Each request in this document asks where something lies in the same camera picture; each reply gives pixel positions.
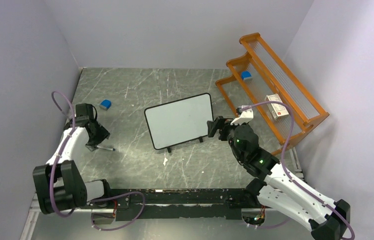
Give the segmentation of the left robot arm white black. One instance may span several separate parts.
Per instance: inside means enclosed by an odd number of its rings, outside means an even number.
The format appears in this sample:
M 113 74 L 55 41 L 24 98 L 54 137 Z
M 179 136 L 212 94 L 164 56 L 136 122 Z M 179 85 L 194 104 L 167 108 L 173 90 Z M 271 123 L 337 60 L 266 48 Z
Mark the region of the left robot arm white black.
M 54 155 L 32 172 L 39 208 L 43 214 L 86 206 L 94 201 L 106 208 L 113 202 L 107 180 L 85 182 L 75 164 L 81 151 L 91 152 L 109 138 L 109 131 L 97 121 L 93 105 L 80 103 L 75 107 L 75 119 L 70 120 Z

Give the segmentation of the white marker pen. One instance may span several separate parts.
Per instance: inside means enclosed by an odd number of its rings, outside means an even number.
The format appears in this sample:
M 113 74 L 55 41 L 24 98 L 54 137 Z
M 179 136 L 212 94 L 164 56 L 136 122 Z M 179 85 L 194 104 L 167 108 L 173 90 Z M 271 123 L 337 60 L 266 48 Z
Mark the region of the white marker pen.
M 106 151 L 116 151 L 115 148 L 112 148 L 112 147 L 104 147 L 104 146 L 97 146 L 98 149 L 101 149 L 101 150 L 106 150 Z

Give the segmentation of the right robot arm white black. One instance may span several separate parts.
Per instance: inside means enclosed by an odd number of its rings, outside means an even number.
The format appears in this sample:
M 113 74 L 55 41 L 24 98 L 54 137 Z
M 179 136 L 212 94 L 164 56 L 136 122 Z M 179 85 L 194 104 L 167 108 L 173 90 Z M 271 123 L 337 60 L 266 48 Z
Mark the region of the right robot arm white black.
M 234 158 L 253 180 L 246 186 L 248 206 L 259 204 L 275 209 L 298 222 L 315 240 L 341 240 L 350 224 L 351 206 L 343 199 L 335 201 L 296 177 L 281 161 L 259 145 L 259 137 L 247 124 L 216 117 L 207 121 L 208 137 L 219 133 Z

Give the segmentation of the white board black frame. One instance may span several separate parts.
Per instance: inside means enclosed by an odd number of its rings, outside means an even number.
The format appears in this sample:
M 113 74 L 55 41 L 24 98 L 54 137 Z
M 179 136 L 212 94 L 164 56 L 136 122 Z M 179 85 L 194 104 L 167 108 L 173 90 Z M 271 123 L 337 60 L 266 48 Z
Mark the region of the white board black frame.
M 214 119 L 211 95 L 207 92 L 147 107 L 144 116 L 155 150 L 198 140 L 208 135 L 207 121 Z

